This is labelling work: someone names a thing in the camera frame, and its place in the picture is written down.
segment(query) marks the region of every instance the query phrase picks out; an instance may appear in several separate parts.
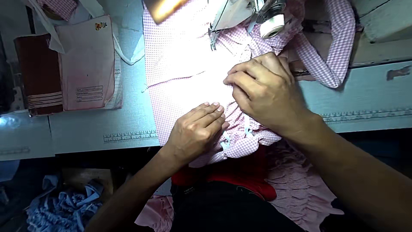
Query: black pants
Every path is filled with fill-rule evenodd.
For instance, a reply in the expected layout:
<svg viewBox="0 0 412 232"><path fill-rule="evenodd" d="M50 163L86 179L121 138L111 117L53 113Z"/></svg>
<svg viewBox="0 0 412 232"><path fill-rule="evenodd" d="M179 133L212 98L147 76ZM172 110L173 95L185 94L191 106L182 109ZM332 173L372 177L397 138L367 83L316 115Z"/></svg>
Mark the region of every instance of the black pants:
<svg viewBox="0 0 412 232"><path fill-rule="evenodd" d="M248 189L226 182L172 185L175 218L171 232L304 231Z"/></svg>

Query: measuring tape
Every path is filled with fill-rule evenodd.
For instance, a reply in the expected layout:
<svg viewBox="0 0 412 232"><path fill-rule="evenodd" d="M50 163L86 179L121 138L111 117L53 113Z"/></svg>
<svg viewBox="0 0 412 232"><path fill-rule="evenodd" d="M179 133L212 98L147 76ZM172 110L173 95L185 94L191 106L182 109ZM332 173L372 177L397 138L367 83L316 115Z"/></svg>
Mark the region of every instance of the measuring tape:
<svg viewBox="0 0 412 232"><path fill-rule="evenodd" d="M133 131L103 135L104 143L157 140L156 130Z"/></svg>
<svg viewBox="0 0 412 232"><path fill-rule="evenodd" d="M390 110L361 110L348 111L331 114L321 114L323 121L327 124L353 122L356 120L388 118L398 116L412 116L412 107L394 108Z"/></svg>

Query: blue fabric scraps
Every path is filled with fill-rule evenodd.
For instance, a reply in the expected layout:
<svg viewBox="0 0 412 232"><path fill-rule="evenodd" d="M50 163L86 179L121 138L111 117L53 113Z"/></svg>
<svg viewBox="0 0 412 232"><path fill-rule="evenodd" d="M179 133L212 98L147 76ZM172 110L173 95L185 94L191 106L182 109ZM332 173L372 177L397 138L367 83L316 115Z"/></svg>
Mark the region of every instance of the blue fabric scraps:
<svg viewBox="0 0 412 232"><path fill-rule="evenodd" d="M95 201L103 186L92 180L86 186L86 194L62 191L58 197L50 196L59 179L47 175L43 179L44 193L32 200L27 210L27 228L30 232L83 232L84 227L102 205Z"/></svg>

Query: pink folder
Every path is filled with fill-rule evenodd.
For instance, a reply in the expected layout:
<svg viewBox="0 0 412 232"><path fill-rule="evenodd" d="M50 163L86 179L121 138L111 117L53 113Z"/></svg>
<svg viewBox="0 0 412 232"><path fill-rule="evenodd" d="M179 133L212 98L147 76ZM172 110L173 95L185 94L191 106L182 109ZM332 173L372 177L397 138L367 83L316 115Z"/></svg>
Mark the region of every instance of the pink folder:
<svg viewBox="0 0 412 232"><path fill-rule="evenodd" d="M104 107L115 88L110 17L57 26L56 31L66 52L59 53L64 110Z"/></svg>

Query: hand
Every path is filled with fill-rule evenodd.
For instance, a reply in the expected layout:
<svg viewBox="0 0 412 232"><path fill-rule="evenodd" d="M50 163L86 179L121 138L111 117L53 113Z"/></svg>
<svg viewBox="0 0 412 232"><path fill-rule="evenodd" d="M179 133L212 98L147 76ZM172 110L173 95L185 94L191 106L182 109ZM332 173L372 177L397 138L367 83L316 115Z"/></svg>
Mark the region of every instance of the hand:
<svg viewBox="0 0 412 232"><path fill-rule="evenodd" d="M235 65L223 83L233 85L244 113L283 137L293 139L319 117L305 107L286 60L272 52Z"/></svg>
<svg viewBox="0 0 412 232"><path fill-rule="evenodd" d="M218 102L208 102L180 117L163 146L183 166L207 151L229 127L225 122L224 108Z"/></svg>

